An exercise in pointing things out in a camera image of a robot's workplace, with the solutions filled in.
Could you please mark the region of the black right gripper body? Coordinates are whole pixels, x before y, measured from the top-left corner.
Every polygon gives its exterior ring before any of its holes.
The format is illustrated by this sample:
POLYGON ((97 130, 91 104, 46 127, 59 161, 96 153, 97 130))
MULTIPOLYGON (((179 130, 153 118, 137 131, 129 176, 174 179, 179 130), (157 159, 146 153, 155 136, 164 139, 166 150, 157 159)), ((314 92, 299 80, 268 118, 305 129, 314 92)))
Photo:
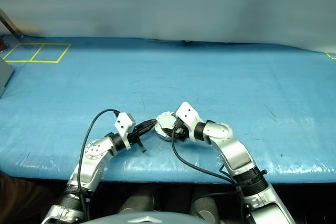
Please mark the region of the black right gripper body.
POLYGON ((182 123, 181 128, 175 130, 175 134, 172 135, 172 142, 184 142, 187 138, 189 138, 189 130, 186 125, 182 123))

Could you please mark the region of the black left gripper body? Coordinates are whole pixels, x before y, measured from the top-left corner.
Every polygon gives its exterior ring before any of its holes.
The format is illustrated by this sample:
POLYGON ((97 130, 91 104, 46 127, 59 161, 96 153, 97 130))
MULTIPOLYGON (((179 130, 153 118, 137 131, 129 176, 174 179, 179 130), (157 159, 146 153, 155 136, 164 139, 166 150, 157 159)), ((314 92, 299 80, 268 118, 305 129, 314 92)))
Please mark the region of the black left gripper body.
POLYGON ((130 145, 138 144, 142 145, 140 136, 143 135, 144 127, 135 127, 131 133, 128 134, 127 139, 130 145))

